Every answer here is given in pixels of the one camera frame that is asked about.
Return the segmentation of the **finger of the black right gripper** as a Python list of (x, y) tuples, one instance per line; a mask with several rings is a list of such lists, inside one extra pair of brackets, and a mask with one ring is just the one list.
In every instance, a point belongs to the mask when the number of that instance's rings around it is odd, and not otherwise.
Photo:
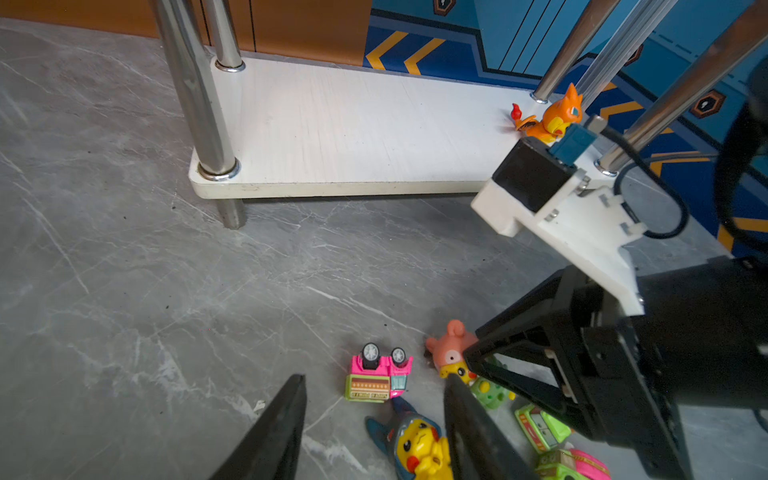
[(507, 365), (471, 365), (470, 370), (480, 380), (498, 384), (548, 411), (576, 432), (585, 431), (585, 419), (579, 410), (584, 403), (577, 399), (573, 383), (558, 371), (552, 373), (548, 367), (536, 366), (530, 374)]
[(494, 354), (567, 372), (567, 284), (545, 281), (476, 330), (478, 342), (464, 357), (479, 371)]

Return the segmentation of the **pink green toy figure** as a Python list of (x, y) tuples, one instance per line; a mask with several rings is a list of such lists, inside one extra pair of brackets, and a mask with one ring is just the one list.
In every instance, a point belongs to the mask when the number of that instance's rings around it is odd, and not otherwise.
[(496, 410), (514, 401), (516, 394), (479, 376), (469, 368), (464, 353), (477, 342), (478, 338), (468, 331), (460, 320), (454, 319), (447, 324), (441, 337), (426, 339), (425, 355), (431, 358), (441, 378), (458, 376), (470, 387), (472, 394), (484, 408)]

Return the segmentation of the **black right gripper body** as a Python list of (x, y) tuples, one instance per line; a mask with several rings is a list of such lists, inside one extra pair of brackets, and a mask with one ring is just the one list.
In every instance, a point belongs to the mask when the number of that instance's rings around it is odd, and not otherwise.
[(634, 450), (654, 479), (689, 479), (685, 405), (767, 406), (767, 266), (752, 257), (640, 279), (622, 314), (575, 267), (558, 271), (547, 331), (572, 395), (551, 406), (586, 436)]

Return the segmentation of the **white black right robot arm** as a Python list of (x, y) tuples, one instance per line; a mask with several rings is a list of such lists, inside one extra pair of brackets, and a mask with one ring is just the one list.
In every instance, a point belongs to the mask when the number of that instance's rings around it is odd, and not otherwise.
[(553, 144), (521, 137), (474, 198), (497, 233), (527, 229), (568, 266), (481, 326), (464, 358), (586, 437), (634, 450), (649, 476), (688, 479), (681, 405), (747, 409), (767, 422), (767, 240), (732, 206), (767, 146), (767, 66), (750, 75), (713, 181), (716, 216), (750, 257), (638, 276), (626, 245), (654, 232), (621, 178), (593, 187), (576, 166), (597, 137), (650, 172), (596, 116)]

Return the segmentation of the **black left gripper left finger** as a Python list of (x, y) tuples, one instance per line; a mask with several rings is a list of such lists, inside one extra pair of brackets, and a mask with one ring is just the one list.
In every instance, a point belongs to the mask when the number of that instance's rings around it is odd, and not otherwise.
[(294, 479), (307, 406), (304, 375), (291, 375), (210, 479)]

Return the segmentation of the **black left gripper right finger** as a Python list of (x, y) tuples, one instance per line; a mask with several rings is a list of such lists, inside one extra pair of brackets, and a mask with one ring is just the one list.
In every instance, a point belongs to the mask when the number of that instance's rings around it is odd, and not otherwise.
[(443, 404), (455, 479), (539, 479), (456, 375), (446, 381)]

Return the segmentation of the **orange dragon toy figure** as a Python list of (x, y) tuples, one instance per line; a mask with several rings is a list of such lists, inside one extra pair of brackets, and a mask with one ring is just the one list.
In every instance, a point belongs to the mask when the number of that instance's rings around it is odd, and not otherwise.
[(541, 118), (535, 115), (525, 117), (518, 104), (513, 105), (510, 117), (515, 124), (515, 129), (522, 135), (538, 139), (547, 146), (551, 146), (565, 135), (571, 125), (582, 121), (582, 102), (583, 96), (571, 83), (565, 95), (550, 105)]

